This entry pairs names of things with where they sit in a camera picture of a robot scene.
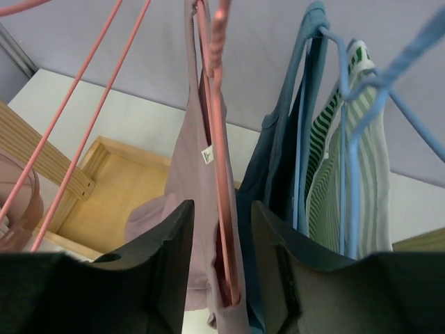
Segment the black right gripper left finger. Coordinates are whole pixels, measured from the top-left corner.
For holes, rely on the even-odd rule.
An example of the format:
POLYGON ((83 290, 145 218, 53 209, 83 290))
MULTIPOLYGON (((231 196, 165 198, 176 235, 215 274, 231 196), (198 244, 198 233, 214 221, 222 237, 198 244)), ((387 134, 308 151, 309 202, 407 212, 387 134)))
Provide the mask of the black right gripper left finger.
POLYGON ((180 333, 194 203, 82 262, 64 253, 1 256, 2 333, 180 333))

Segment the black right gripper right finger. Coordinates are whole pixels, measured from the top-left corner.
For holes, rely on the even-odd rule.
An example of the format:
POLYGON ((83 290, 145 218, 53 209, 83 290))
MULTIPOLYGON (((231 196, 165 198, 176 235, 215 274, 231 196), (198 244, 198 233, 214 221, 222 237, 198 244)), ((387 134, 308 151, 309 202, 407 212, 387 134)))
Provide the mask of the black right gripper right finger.
POLYGON ((443 333, 444 254, 354 261, 252 204, 267 333, 443 333))

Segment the mauve pink tank top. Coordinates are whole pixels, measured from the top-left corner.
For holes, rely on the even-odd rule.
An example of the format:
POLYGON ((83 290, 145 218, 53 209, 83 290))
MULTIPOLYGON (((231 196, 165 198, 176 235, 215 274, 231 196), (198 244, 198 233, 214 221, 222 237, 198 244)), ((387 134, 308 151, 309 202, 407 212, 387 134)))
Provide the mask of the mauve pink tank top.
POLYGON ((230 305, 225 289, 223 250, 219 227, 217 183, 212 156, 209 104, 204 72, 197 69, 194 20, 199 1, 186 1, 184 23, 189 94, 184 121, 172 155, 164 194, 130 213, 126 238, 131 241, 166 218, 184 200, 195 204, 193 246, 186 293, 187 311, 209 309, 208 324, 219 333, 250 333, 245 280, 238 232, 234 233, 239 302, 230 305))

